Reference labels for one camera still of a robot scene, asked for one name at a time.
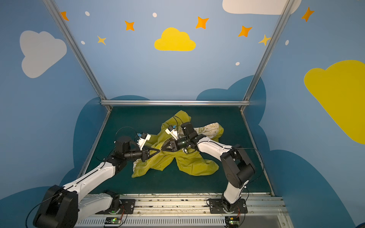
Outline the green jacket with printed lining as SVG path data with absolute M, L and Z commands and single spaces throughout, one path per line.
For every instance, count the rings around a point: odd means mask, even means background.
M 178 133 L 183 135 L 181 124 L 191 121 L 191 117 L 183 110 L 177 112 L 173 117 L 166 120 L 161 125 L 161 131 L 157 135 L 152 135 L 146 145 L 161 149 L 165 141 L 171 139 L 171 136 L 165 131 L 169 126 L 177 125 Z M 141 159 L 133 163 L 132 178 L 144 176 L 150 169 L 163 171 L 167 166 L 176 160 L 178 169 L 191 176 L 208 176 L 218 171 L 219 165 L 208 159 L 194 149 L 188 148 L 177 152 L 162 151 L 151 159 L 143 162 Z

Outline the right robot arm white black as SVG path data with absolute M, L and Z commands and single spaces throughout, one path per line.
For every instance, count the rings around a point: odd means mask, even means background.
M 190 122 L 181 125 L 182 135 L 177 126 L 168 126 L 165 132 L 172 138 L 167 140 L 162 151 L 177 152 L 188 148 L 206 153 L 221 161 L 228 185 L 221 200 L 226 212 L 231 212 L 241 199 L 241 193 L 256 173 L 256 167 L 246 149 L 239 144 L 225 145 L 199 134 Z

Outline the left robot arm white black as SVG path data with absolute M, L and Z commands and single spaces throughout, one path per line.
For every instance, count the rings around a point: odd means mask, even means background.
M 128 161 L 146 161 L 160 152 L 146 146 L 144 139 L 135 142 L 128 136 L 115 141 L 115 148 L 100 165 L 63 186 L 54 185 L 35 206 L 33 219 L 36 228 L 73 228 L 77 222 L 101 211 L 117 214 L 123 211 L 120 195 L 106 191 L 90 199 L 85 197 L 100 184 L 117 175 Z

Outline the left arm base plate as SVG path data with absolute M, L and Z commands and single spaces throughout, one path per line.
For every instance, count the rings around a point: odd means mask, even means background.
M 114 199 L 109 208 L 109 214 L 133 214 L 135 199 Z

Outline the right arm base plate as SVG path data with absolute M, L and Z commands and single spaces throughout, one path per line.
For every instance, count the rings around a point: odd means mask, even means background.
M 210 198 L 206 202 L 211 214 L 246 214 L 248 212 L 246 201 L 243 198 L 234 204 L 221 198 Z

